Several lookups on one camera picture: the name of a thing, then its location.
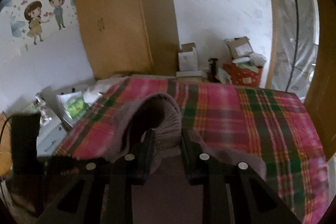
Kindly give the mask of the purple fleece sweater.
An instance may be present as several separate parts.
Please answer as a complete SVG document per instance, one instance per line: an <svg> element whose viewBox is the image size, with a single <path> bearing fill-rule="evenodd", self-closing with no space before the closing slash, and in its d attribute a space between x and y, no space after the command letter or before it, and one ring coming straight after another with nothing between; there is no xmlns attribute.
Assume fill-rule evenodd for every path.
<svg viewBox="0 0 336 224"><path fill-rule="evenodd" d="M114 163L126 155L151 156L149 186L135 192L137 223L200 223L201 190L210 176L229 174L236 165L251 167L261 179L265 162L257 156L208 147L195 130L182 128L182 116L174 98L154 93L121 106L111 121L112 140L103 157ZM153 147L139 150L147 135Z"/></svg>

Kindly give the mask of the red green plaid blanket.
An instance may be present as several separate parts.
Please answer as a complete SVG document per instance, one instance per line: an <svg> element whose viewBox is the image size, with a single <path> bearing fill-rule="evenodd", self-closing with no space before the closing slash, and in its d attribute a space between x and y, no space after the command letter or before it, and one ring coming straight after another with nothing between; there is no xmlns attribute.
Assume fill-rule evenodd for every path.
<svg viewBox="0 0 336 224"><path fill-rule="evenodd" d="M182 126L212 148L262 158L266 182L302 223L317 223L329 204L327 162L318 133L293 93L212 83L129 77L113 85L61 142L57 155L99 157L124 104L157 92L171 95Z"/></svg>

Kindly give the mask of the green tissue pack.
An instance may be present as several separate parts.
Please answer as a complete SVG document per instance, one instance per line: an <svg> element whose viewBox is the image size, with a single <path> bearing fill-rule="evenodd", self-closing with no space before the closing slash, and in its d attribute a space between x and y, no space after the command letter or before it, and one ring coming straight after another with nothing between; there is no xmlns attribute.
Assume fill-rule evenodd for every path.
<svg viewBox="0 0 336 224"><path fill-rule="evenodd" d="M83 97L71 97L65 104L64 108L70 118L78 116L88 107Z"/></svg>

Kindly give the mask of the red polka dot basket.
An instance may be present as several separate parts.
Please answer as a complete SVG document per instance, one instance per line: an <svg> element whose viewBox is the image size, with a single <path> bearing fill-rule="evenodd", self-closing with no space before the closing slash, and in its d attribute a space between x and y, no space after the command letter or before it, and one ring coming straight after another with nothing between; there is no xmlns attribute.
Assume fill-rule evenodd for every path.
<svg viewBox="0 0 336 224"><path fill-rule="evenodd" d="M257 88L261 82L263 67L258 67L256 72L248 68L239 68L236 64L223 64L223 69L230 75L233 85Z"/></svg>

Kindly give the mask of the black pump bottle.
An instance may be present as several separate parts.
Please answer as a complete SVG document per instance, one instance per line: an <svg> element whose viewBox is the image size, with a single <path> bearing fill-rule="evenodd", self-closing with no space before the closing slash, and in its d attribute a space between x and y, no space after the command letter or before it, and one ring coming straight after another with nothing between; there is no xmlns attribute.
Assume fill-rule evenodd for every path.
<svg viewBox="0 0 336 224"><path fill-rule="evenodd" d="M208 80L211 83L219 83L217 79L217 58L210 58L208 59L209 62L209 73L208 73Z"/></svg>

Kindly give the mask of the wooden door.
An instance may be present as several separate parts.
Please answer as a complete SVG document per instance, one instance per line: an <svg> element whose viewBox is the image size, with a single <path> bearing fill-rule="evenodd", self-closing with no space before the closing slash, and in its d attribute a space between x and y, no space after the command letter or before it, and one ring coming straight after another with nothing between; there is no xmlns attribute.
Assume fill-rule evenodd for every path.
<svg viewBox="0 0 336 224"><path fill-rule="evenodd" d="M319 46L315 73L305 107L317 130L326 156L335 155L335 3L317 0Z"/></svg>

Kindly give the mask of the white cardboard box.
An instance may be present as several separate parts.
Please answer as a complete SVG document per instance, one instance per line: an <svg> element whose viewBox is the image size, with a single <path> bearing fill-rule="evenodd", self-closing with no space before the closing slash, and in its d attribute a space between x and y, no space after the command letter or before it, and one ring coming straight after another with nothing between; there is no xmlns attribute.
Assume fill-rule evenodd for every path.
<svg viewBox="0 0 336 224"><path fill-rule="evenodd" d="M195 43L181 44L178 52L180 71L197 71L198 57Z"/></svg>

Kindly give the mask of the brown cardboard box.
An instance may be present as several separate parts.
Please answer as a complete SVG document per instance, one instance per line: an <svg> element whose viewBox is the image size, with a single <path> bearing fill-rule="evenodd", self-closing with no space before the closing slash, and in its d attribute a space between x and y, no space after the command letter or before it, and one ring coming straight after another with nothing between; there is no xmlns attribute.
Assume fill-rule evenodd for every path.
<svg viewBox="0 0 336 224"><path fill-rule="evenodd" d="M224 42L229 48L233 59L246 57L253 52L249 39L246 36L241 38L225 39Z"/></svg>

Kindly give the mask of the wooden wardrobe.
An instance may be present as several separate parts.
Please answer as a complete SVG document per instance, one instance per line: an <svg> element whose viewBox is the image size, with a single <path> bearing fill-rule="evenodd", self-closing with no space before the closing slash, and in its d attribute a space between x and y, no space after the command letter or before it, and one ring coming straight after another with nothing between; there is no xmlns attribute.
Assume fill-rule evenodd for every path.
<svg viewBox="0 0 336 224"><path fill-rule="evenodd" d="M117 73L173 76L179 38L173 0L75 0L96 79Z"/></svg>

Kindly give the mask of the plastic sheet doorway curtain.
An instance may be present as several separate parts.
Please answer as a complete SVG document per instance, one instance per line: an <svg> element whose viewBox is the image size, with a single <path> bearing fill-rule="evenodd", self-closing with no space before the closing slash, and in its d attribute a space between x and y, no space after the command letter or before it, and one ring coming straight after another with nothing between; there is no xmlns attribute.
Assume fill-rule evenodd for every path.
<svg viewBox="0 0 336 224"><path fill-rule="evenodd" d="M317 0L276 0L277 50L272 88L304 101L314 76L319 44Z"/></svg>

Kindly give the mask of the cartoon couple wall sticker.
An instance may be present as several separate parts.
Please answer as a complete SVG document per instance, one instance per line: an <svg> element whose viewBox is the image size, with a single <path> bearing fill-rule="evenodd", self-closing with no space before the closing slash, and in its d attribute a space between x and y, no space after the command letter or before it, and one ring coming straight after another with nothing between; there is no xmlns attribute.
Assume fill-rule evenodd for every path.
<svg viewBox="0 0 336 224"><path fill-rule="evenodd" d="M52 18L55 19L58 30L65 28L63 19L63 5L65 0L48 0L50 6L53 8L51 12L42 11L42 2L33 1L27 5L24 10L25 20L28 22L27 36L32 38L33 45L37 45L37 42L43 41L43 28L42 25L49 23Z"/></svg>

